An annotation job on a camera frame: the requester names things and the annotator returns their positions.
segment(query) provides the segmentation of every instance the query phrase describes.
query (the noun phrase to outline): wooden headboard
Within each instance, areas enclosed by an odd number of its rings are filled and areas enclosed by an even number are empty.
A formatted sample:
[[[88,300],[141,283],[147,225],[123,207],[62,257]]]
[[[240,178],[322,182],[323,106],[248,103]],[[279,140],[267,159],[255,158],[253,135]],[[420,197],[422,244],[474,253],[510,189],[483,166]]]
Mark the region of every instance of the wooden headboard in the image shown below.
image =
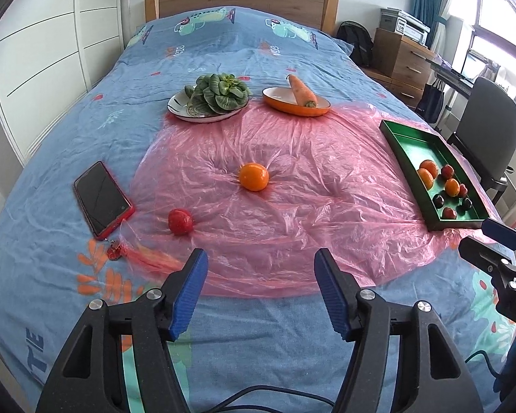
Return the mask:
[[[334,35],[338,0],[145,0],[145,21],[216,6],[256,9]]]

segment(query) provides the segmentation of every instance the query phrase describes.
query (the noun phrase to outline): silver screw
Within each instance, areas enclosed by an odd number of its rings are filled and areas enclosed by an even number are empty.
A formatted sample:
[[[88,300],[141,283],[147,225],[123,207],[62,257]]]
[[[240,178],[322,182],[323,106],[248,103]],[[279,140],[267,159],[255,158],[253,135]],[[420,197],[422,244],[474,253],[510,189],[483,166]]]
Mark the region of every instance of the silver screw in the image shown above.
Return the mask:
[[[361,292],[359,292],[361,298],[363,299],[375,299],[376,295],[371,289],[365,288]]]
[[[162,292],[158,288],[152,288],[147,292],[147,298],[149,299],[159,299],[160,297],[162,297]]]
[[[103,307],[103,301],[101,299],[93,299],[89,302],[88,307],[92,310],[100,310]]]
[[[419,301],[417,307],[423,312],[430,312],[432,310],[432,306],[430,306],[430,303],[427,301]]]

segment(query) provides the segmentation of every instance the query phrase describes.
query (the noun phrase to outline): drawer handle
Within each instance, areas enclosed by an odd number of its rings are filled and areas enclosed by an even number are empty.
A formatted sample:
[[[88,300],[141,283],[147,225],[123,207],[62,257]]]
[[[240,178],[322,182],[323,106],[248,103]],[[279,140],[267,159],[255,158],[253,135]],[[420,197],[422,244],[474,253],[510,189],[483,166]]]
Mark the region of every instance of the drawer handle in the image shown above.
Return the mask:
[[[419,53],[411,51],[411,54],[414,54],[415,56],[420,57],[422,60],[426,60],[426,57],[425,56],[421,56]]]

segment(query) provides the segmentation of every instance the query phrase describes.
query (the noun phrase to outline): pink plastic bag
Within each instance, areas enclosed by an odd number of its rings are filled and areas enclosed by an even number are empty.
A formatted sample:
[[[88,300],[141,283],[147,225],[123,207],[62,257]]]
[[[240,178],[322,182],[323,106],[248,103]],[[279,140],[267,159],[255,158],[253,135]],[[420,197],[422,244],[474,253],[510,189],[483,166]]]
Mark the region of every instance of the pink plastic bag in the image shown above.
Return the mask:
[[[168,118],[132,181],[136,213],[121,226],[129,261],[161,281],[203,248],[205,295],[282,297],[318,290],[321,247],[361,286],[373,286],[432,262],[466,235],[488,242],[478,230],[427,231],[378,129],[383,118],[392,117],[373,106],[301,118],[255,102],[213,124]],[[259,193],[238,183],[249,162],[270,173]],[[171,234],[174,208],[193,214],[194,232]]]

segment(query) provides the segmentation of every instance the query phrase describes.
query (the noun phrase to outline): phone screen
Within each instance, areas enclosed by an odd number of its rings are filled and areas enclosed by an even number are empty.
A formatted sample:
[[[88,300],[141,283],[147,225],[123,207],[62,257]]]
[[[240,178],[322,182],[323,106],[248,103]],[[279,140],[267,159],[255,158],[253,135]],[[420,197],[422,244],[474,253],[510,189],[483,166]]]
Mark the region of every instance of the phone screen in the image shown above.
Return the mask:
[[[75,190],[96,236],[130,207],[102,162],[94,164],[77,179]]]

